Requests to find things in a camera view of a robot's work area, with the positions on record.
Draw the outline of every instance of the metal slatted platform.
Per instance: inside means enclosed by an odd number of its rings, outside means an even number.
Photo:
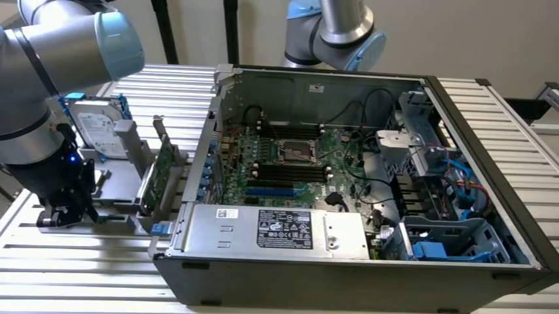
[[[215,67],[147,65],[144,70],[103,86],[97,96],[125,95],[137,133],[159,147],[153,115],[164,116],[171,141],[192,161],[213,92]]]
[[[173,117],[176,123],[168,127],[173,130],[171,136],[175,142],[184,141],[180,145],[192,153],[199,136],[193,122],[201,121],[205,115],[211,73],[212,68],[147,66],[141,73],[112,84],[101,93],[125,93],[135,116],[147,118],[157,113]],[[491,141],[495,148],[489,154],[559,249],[559,201],[551,198],[559,189],[556,165],[534,145],[530,134],[516,127],[511,119],[503,120],[509,113],[499,103],[489,102],[495,97],[487,88],[472,80],[441,81],[464,115],[469,116],[472,127],[480,126],[473,128],[479,138]],[[473,114],[483,112],[493,113],[499,120],[483,120],[480,115]],[[499,129],[492,128],[493,123],[507,128],[507,133],[501,134]],[[148,132],[141,136],[155,139]],[[519,152],[501,148],[515,147],[516,142],[527,150]],[[531,175],[526,171],[542,171],[542,174]],[[24,191],[0,220],[0,313],[319,312],[185,307],[176,302],[148,258],[148,237],[41,234],[35,228],[35,219],[41,211],[36,204],[36,197]],[[159,245],[163,249],[167,242],[160,241]],[[534,296],[505,296],[475,311],[475,314],[524,313],[559,313],[559,285]]]

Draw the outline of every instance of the cpu socket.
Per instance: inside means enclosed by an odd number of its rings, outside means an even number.
[[[277,142],[279,162],[316,163],[315,141],[281,140]]]

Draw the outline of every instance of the power supply label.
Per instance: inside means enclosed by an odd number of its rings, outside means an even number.
[[[256,244],[269,249],[312,250],[311,213],[259,211]]]

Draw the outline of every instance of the red cable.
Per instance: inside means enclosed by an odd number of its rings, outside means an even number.
[[[463,182],[457,182],[456,184],[459,186],[464,186],[464,183]],[[485,195],[485,204],[484,204],[484,207],[483,207],[485,209],[489,206],[489,193],[488,193],[487,189],[483,186],[477,185],[477,184],[469,184],[469,186],[472,188],[476,188],[477,190],[480,190],[483,192],[483,194]]]

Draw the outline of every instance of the white wall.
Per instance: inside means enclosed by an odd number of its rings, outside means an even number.
[[[168,0],[183,64],[227,61],[221,0]],[[241,62],[277,65],[288,0],[239,0]],[[487,78],[505,96],[530,97],[559,81],[556,0],[365,0],[388,44],[373,71]],[[149,62],[164,58],[149,0],[119,0]]]

